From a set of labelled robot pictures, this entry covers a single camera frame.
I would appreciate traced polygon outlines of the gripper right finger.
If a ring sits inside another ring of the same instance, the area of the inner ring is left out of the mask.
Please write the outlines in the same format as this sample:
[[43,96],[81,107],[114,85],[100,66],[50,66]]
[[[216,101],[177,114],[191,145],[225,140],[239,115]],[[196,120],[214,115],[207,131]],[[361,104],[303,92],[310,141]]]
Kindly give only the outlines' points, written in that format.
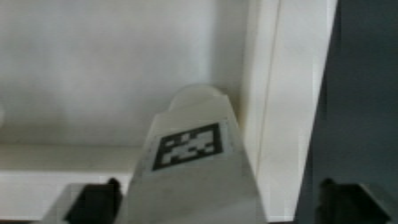
[[317,224],[398,224],[386,205],[360,183],[321,183]]

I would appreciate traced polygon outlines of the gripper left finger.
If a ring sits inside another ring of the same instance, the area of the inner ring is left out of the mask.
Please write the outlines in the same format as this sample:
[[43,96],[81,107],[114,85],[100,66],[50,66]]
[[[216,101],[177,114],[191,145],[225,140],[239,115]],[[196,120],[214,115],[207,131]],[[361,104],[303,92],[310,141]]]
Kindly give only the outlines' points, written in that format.
[[45,214],[42,224],[114,224],[123,202],[122,183],[70,184]]

